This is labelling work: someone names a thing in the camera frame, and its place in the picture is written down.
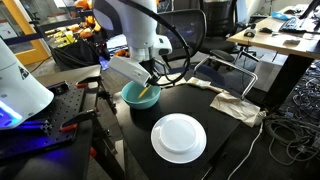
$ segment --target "keyboard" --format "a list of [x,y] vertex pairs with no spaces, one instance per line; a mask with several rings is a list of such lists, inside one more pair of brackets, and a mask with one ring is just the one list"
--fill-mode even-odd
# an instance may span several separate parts
[[306,33],[307,30],[303,29],[305,19],[293,18],[289,19],[282,24],[279,29],[279,32],[287,32],[287,33]]

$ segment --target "box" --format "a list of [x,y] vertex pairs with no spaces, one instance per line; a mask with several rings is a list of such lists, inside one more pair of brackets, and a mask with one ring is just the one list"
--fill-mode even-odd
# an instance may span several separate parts
[[258,76],[258,81],[254,84],[254,88],[268,92],[273,81],[279,74],[280,69],[287,59],[287,55],[278,54],[273,60],[276,53],[266,53],[260,59],[254,73]]

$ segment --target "white cable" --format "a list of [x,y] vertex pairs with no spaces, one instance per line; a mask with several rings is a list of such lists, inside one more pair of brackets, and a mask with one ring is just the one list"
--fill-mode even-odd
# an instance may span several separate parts
[[244,161],[246,161],[247,158],[250,156],[254,143],[256,142],[256,140],[259,138],[259,136],[260,136],[261,133],[262,133],[262,127],[263,127],[263,121],[261,121],[259,134],[258,134],[257,137],[252,141],[251,147],[250,147],[250,150],[249,150],[247,156],[246,156],[246,157],[240,162],[240,164],[231,172],[231,174],[230,174],[229,177],[228,177],[228,180],[230,180],[231,176],[241,167],[241,165],[244,163]]

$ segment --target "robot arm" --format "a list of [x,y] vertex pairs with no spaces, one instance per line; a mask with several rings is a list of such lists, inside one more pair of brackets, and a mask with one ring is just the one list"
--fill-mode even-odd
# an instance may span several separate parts
[[[122,33],[127,39],[130,58],[114,56],[109,67],[142,86],[147,86],[152,79],[157,79],[152,68],[154,57],[170,54],[172,47],[166,36],[156,34],[155,20],[122,1],[94,0],[93,13],[104,29]],[[153,12],[157,10],[155,0],[132,1]]]

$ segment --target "computer monitor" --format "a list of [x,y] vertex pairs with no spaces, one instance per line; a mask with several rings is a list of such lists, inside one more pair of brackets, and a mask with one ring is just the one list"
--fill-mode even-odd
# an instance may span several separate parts
[[303,14],[299,17],[300,19],[305,19],[309,16],[309,14],[314,11],[320,5],[320,0],[313,0],[308,8],[303,12]]

